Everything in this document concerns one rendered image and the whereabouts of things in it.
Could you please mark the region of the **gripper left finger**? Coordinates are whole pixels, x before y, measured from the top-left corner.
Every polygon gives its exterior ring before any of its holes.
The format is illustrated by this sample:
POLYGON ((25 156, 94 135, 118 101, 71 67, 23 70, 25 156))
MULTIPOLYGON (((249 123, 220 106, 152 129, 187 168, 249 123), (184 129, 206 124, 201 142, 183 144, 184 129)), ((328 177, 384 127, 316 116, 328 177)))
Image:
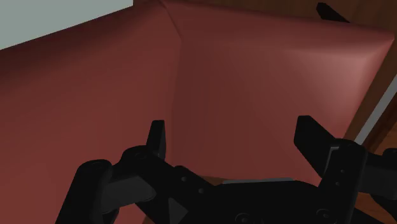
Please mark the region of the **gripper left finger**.
POLYGON ((165 158, 165 122, 151 123, 146 144, 81 164, 55 224, 116 224, 120 209, 135 204, 153 224, 211 224, 205 200, 212 184, 165 158))

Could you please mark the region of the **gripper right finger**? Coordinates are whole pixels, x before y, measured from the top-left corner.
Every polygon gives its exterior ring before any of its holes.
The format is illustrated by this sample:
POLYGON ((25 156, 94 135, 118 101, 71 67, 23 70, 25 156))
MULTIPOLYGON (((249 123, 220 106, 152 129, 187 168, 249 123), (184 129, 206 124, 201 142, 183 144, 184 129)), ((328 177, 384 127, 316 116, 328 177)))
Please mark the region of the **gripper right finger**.
POLYGON ((333 137, 309 115, 298 116, 293 142, 321 177, 319 189, 337 214, 351 215, 361 192, 397 215, 397 148, 376 155, 354 141, 333 137))

